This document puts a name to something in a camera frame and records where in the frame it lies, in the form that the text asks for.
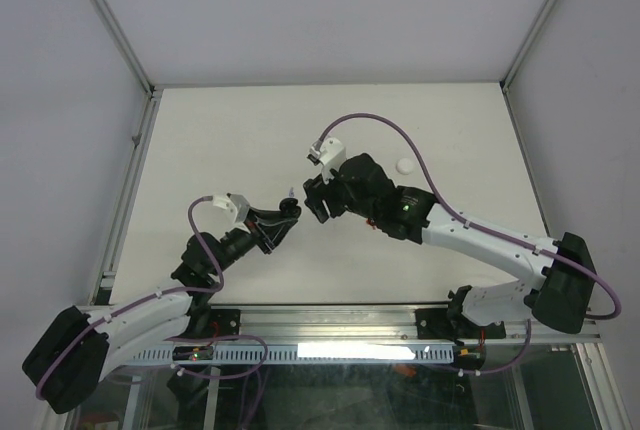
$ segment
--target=white wall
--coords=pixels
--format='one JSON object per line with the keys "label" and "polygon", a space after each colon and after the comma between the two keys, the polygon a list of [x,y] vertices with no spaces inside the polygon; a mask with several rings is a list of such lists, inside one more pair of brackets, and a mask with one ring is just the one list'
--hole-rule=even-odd
{"label": "white wall", "polygon": [[[600,325],[626,406],[640,426],[640,0],[561,0],[512,88],[554,234],[589,242],[623,314]],[[600,310],[609,310],[601,293]]]}
{"label": "white wall", "polygon": [[29,428],[21,365],[87,301],[143,95],[89,0],[0,0],[0,415]]}
{"label": "white wall", "polygon": [[108,0],[157,84],[498,81],[544,0]]}

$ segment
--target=metal frame edge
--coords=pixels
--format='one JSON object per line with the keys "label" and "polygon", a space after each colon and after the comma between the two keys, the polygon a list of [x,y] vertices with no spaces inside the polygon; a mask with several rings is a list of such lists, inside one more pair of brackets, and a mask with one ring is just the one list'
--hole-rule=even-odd
{"label": "metal frame edge", "polygon": [[553,11],[553,9],[556,7],[556,4],[558,3],[558,1],[559,0],[544,0],[544,2],[542,3],[540,10],[538,10],[538,13],[535,19],[533,20],[533,23],[531,24],[531,26],[529,27],[529,30],[527,31],[527,36],[525,37],[524,41],[520,45],[520,48],[518,49],[518,52],[516,53],[515,58],[511,62],[511,65],[509,66],[509,70],[507,71],[505,77],[502,80],[503,89],[508,89],[513,83],[514,79],[516,78],[516,75],[518,74],[518,71],[520,70],[520,67],[522,66],[522,63],[524,62],[530,50],[532,49],[534,43],[537,41],[538,37],[542,33],[542,30],[544,29],[545,24],[549,20],[549,16],[551,15],[551,12]]}
{"label": "metal frame edge", "polygon": [[74,412],[58,415],[45,401],[38,401],[35,417],[31,424],[33,430],[61,430],[70,428]]}
{"label": "metal frame edge", "polygon": [[107,0],[91,0],[96,13],[100,17],[102,24],[104,25],[107,33],[111,36],[113,43],[120,51],[120,54],[124,58],[127,66],[135,76],[136,80],[144,90],[144,92],[152,96],[153,85],[151,84],[147,72],[142,67],[140,60],[136,56],[127,36],[125,35],[118,19],[114,15]]}
{"label": "metal frame edge", "polygon": [[577,343],[576,359],[603,430],[632,430],[602,343]]}
{"label": "metal frame edge", "polygon": [[513,127],[513,132],[516,135],[516,141],[518,142],[518,146],[520,147],[520,153],[522,154],[522,159],[524,160],[524,167],[527,170],[527,175],[529,176],[529,183],[531,184],[531,188],[533,190],[533,196],[536,199],[536,205],[538,206],[538,211],[540,212],[540,217],[542,218],[542,225],[544,226],[547,236],[551,236],[547,216],[542,206],[542,200],[540,199],[540,192],[538,191],[538,185],[536,184],[536,179],[533,175],[531,158],[529,157],[529,152],[527,151],[527,145],[524,141],[524,138],[522,137],[522,131],[520,130],[520,125],[518,124],[518,120],[516,119],[516,116],[513,113],[513,105],[511,105],[511,100],[509,97],[510,95],[511,93],[508,91],[508,89],[507,91],[503,91],[502,93],[502,96],[504,98],[504,103],[507,107],[507,113],[509,114],[509,119],[511,120],[511,126]]}
{"label": "metal frame edge", "polygon": [[91,302],[95,300],[98,291],[103,287],[103,279],[115,278],[115,269],[122,252],[123,235],[129,225],[133,202],[140,184],[140,177],[142,176],[142,169],[151,142],[151,134],[153,133],[161,98],[162,92],[156,91],[152,97],[147,99],[137,133],[132,136],[134,145],[112,213],[109,233],[101,246],[101,257],[98,260],[95,271],[96,281],[90,295]]}

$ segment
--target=aluminum frame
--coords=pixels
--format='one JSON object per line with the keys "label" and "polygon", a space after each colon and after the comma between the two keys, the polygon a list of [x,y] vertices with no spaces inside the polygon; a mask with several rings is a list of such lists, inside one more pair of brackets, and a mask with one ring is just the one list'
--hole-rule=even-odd
{"label": "aluminum frame", "polygon": [[[220,305],[241,311],[242,333],[258,335],[272,344],[297,344],[317,340],[357,340],[381,344],[447,343],[446,340],[419,340],[415,310],[441,304],[381,305]],[[506,322],[507,338],[488,345],[519,345],[524,342],[524,322]],[[475,340],[465,340],[474,344]],[[566,335],[538,322],[532,323],[532,339],[537,344],[594,343],[600,341],[598,328],[586,321],[578,335]]]}
{"label": "aluminum frame", "polygon": [[502,80],[502,86],[505,90],[509,90],[509,87],[513,83],[518,74],[518,70],[522,66],[525,58],[533,48],[534,43],[538,39],[538,36],[542,32],[545,23],[548,21],[551,12],[555,8],[558,0],[544,0],[542,7],[538,11],[538,14],[533,20],[531,27],[529,27],[529,31],[527,32],[527,36],[525,37],[522,45],[518,49],[513,62],[509,66],[509,70],[507,71],[504,79]]}
{"label": "aluminum frame", "polygon": [[518,401],[518,408],[520,409],[520,428],[522,430],[535,430],[533,424],[533,418],[531,416],[531,409],[529,408],[529,400],[527,398],[527,390],[522,380],[522,371],[520,367],[513,367],[511,369],[511,378],[513,384],[513,392]]}
{"label": "aluminum frame", "polygon": [[114,45],[122,54],[122,57],[131,69],[136,80],[149,97],[153,96],[153,84],[149,80],[147,72],[144,70],[140,60],[133,51],[129,40],[122,30],[118,19],[111,10],[109,3],[107,0],[91,0],[91,3],[93,3],[102,24],[109,35],[111,35]]}
{"label": "aluminum frame", "polygon": [[595,417],[603,430],[631,430],[633,427],[616,385],[602,343],[576,344],[583,384],[590,391]]}
{"label": "aluminum frame", "polygon": [[90,302],[95,301],[101,288],[110,291],[115,282],[115,270],[124,244],[123,237],[126,234],[131,212],[133,211],[133,201],[142,177],[142,169],[147,157],[161,98],[162,91],[155,91],[147,99],[141,113],[137,132],[131,136],[134,145],[125,171],[122,188],[116,200],[111,227],[107,238],[101,245],[101,257],[95,271],[94,291],[89,299]]}

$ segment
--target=enclosure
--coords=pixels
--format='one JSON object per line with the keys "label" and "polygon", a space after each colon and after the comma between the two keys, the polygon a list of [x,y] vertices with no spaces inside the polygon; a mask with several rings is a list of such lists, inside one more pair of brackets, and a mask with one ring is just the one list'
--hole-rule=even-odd
{"label": "enclosure", "polygon": [[[352,112],[387,116],[409,132],[459,208],[532,235],[583,236],[624,310],[611,322],[585,322],[578,335],[534,324],[519,366],[458,379],[428,366],[447,363],[437,352],[453,345],[420,338],[415,311],[441,306],[460,285],[510,277],[392,241],[355,218],[319,225],[307,212],[286,248],[249,254],[212,300],[239,312],[240,333],[264,337],[273,352],[253,425],[637,426],[639,7],[0,0],[6,427],[75,428],[100,414],[113,428],[235,428],[242,381],[198,384],[180,400],[167,390],[170,371],[143,368],[170,363],[173,344],[129,362],[139,385],[104,381],[62,416],[35,399],[20,365],[63,308],[119,303],[168,276],[190,236],[186,207],[195,198],[242,193],[267,208],[302,197],[317,170],[305,159],[309,145]],[[371,153],[394,181],[426,187],[418,171],[394,170],[413,157],[391,131],[349,122],[336,135],[350,152]],[[214,234],[226,228],[208,210],[196,218]],[[609,305],[596,290],[593,309]],[[509,360],[524,341],[523,322],[505,323],[507,338],[486,341],[490,361]],[[317,340],[402,343],[424,352],[424,365],[298,357],[301,343]],[[255,346],[225,348],[231,353],[194,368],[232,374],[255,363],[233,353]],[[282,401],[290,407],[278,410]],[[314,407],[322,402],[324,413]],[[414,411],[420,406],[427,413]]]}

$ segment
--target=purple cable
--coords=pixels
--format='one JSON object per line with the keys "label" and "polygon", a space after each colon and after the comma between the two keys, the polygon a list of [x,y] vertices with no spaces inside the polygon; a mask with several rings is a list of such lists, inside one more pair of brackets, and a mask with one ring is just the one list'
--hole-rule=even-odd
{"label": "purple cable", "polygon": [[[442,208],[444,208],[447,211],[447,213],[451,215],[452,218],[455,218],[459,222],[467,223],[467,220],[464,218],[464,216],[462,216],[451,205],[447,203],[447,201],[444,199],[444,197],[436,187],[433,179],[431,178],[431,174],[427,169],[427,165],[424,162],[424,159],[422,158],[422,155],[420,154],[418,147],[416,147],[415,143],[413,143],[413,140],[411,140],[409,135],[404,130],[402,130],[398,125],[393,123],[388,118],[381,117],[379,115],[374,115],[372,113],[351,113],[349,115],[344,115],[338,118],[337,120],[335,120],[333,123],[331,123],[324,130],[324,132],[322,132],[322,134],[320,135],[320,141],[324,141],[324,139],[327,138],[327,135],[329,134],[329,132],[333,130],[335,127],[337,127],[339,124],[341,124],[342,122],[346,122],[347,120],[352,120],[354,118],[365,118],[365,119],[377,120],[378,122],[382,122],[390,126],[391,128],[393,128],[396,132],[398,132],[402,136],[402,138],[404,138],[405,142],[407,142],[409,147],[411,147],[411,150],[413,151],[414,155],[416,156],[416,159],[418,160],[418,163],[420,164],[422,173],[424,174],[424,177],[427,179],[427,183],[429,184],[431,191],[433,192],[436,199],[438,200],[438,203],[442,205]],[[536,250],[536,246],[530,242],[520,240],[519,238],[512,237],[511,235],[506,235],[492,228],[485,227],[484,225],[480,225],[474,222],[468,222],[468,226],[471,228],[475,228],[476,230],[479,230],[483,233],[486,233],[487,235],[491,235],[492,237],[496,237],[501,240],[505,240],[507,242],[510,242],[516,245],[520,245],[521,247],[526,248],[527,250],[531,250],[531,251]],[[586,318],[590,318],[592,320],[611,320],[613,318],[616,318],[618,315],[620,315],[620,312],[622,311],[622,304],[620,302],[620,298],[618,297],[618,295],[616,295],[616,292],[613,290],[613,288],[611,288],[611,286],[606,281],[604,281],[604,279],[602,279],[602,277],[591,272],[588,268],[580,265],[579,263],[576,263],[572,260],[569,260],[566,257],[563,257],[562,255],[558,255],[556,253],[550,252],[549,250],[541,250],[540,253],[560,263],[569,265],[571,268],[574,268],[575,270],[579,271],[583,275],[592,279],[594,282],[600,285],[605,292],[607,292],[609,297],[611,297],[611,301],[613,302],[613,307],[614,307],[611,313],[607,313],[605,315],[587,314],[585,315]]]}
{"label": "purple cable", "polygon": [[244,381],[242,382],[242,392],[240,393],[240,411],[238,412],[238,429],[242,429],[243,421],[242,415],[244,414],[244,401],[247,397],[247,385],[249,383],[249,379],[251,375],[244,377]]}
{"label": "purple cable", "polygon": [[[260,402],[260,400],[259,400],[259,398],[260,398],[260,390],[262,390],[262,388],[263,388],[263,386],[262,386],[262,376],[260,375],[260,370],[255,372],[255,375],[258,377],[258,392],[256,393],[255,402]],[[250,378],[251,378],[251,375],[247,375],[244,378],[244,382],[242,383],[242,396],[240,398],[240,412],[238,412],[238,430],[244,430],[244,428],[246,428],[246,426],[249,424],[249,422],[251,421],[251,419],[253,417],[253,413],[255,413],[255,410],[258,408],[257,403],[254,402],[254,404],[251,405],[251,407],[249,408],[249,412],[247,413],[245,418],[244,419],[242,418],[244,416],[244,404],[245,404],[245,400],[246,400],[246,396],[247,396],[247,386],[249,384],[249,379]]]}
{"label": "purple cable", "polygon": [[[264,395],[264,391],[267,387],[267,381],[269,380],[269,371],[271,369],[267,368],[267,371],[265,373],[264,376],[264,382],[259,381],[258,383],[258,393],[256,394],[256,398],[253,402],[253,405],[251,406],[251,410],[249,410],[249,413],[247,414],[247,417],[244,419],[244,422],[242,422],[242,427],[239,430],[245,430],[246,428],[249,427],[249,424],[251,423],[251,420],[253,420],[253,416],[255,415],[256,411],[258,410],[258,406],[260,405],[260,401],[262,400],[262,397]],[[258,378],[259,380],[262,380],[262,378],[260,377],[260,372],[258,372]]]}
{"label": "purple cable", "polygon": [[211,263],[213,263],[213,268],[215,268],[216,270],[216,276],[218,277],[218,281],[219,281],[217,286],[217,291],[219,292],[224,287],[224,274],[222,272],[222,267],[220,267],[220,263],[218,262],[216,257],[213,255],[213,252],[209,248],[209,245],[207,245],[207,242],[205,242],[204,238],[202,238],[202,235],[200,234],[200,230],[198,230],[198,227],[196,226],[196,222],[193,220],[193,209],[196,208],[202,202],[211,202],[212,200],[213,200],[212,195],[200,197],[197,200],[195,200],[191,205],[189,205],[189,209],[187,210],[187,219],[189,220],[189,226],[193,231],[193,235],[196,237],[196,240],[198,240],[198,243],[202,246],[204,253],[207,254],[207,257],[209,257],[209,260],[211,260]]}

